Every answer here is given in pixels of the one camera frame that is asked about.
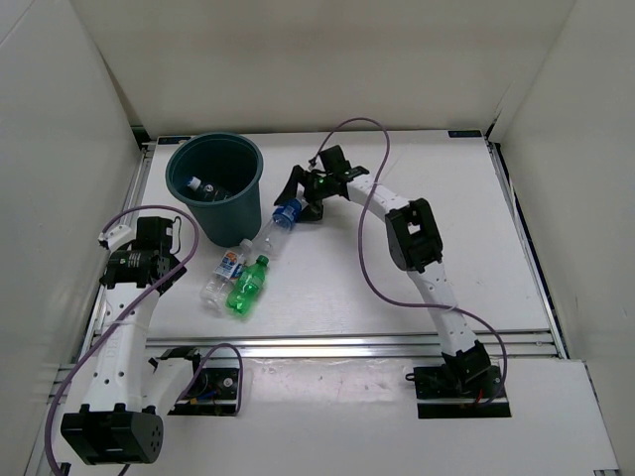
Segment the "clear unlabelled plastic bottle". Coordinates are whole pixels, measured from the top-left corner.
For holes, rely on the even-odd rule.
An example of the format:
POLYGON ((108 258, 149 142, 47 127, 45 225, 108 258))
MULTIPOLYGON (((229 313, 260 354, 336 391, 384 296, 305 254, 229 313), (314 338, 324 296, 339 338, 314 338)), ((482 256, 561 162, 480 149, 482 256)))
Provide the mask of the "clear unlabelled plastic bottle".
POLYGON ((222 201, 233 196, 227 189, 197 177, 189 179, 187 188, 195 200, 202 202, 222 201))

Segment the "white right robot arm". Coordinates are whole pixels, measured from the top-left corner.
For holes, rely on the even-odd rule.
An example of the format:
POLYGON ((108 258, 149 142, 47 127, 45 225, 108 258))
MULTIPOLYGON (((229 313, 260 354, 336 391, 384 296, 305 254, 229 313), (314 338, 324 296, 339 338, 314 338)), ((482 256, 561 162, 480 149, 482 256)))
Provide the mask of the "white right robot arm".
POLYGON ((370 172, 354 167, 340 147, 317 154, 310 167, 292 168, 275 204, 285 205, 301 197, 298 218, 320 221, 323 201, 341 196, 381 219, 386 227, 389 254, 418 289, 440 339, 443 382, 457 396, 474 397, 485 404, 501 395, 503 383, 493 381, 496 369, 484 345, 471 330, 468 312, 456 305, 443 265, 443 241, 430 204, 423 198, 408 200, 374 181, 370 172))

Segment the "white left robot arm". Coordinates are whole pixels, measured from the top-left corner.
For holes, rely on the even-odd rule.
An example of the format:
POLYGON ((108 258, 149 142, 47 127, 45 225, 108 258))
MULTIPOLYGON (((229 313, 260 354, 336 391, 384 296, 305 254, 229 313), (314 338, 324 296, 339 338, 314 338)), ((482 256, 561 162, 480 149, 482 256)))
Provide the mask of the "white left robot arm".
POLYGON ((62 437, 87 465, 155 462, 178 392, 196 397, 206 389, 202 367, 144 355, 158 300, 186 271, 172 252, 173 231, 169 218, 141 217, 135 229, 118 226, 102 240, 110 252, 100 279, 106 339, 93 344, 86 394, 61 423, 62 437))

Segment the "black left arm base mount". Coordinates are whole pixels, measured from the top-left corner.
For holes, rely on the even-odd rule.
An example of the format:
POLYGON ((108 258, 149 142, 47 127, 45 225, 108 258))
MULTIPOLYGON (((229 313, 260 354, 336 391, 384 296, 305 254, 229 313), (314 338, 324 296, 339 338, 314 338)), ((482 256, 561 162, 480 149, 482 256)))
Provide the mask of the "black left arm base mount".
POLYGON ((208 367, 209 355, 195 347, 165 351, 153 377, 158 386, 151 402, 160 417, 236 417, 242 404, 242 360, 237 367, 208 367))

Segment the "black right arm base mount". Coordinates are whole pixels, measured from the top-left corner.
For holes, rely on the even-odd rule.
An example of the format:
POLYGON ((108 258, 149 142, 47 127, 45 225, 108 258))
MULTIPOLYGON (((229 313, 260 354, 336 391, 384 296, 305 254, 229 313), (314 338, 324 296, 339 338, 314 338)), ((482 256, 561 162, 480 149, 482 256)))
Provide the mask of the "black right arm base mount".
POLYGON ((415 367, 405 375, 415 387, 419 419, 508 418, 512 416, 501 369, 492 365, 474 382, 455 380, 446 364, 415 367))

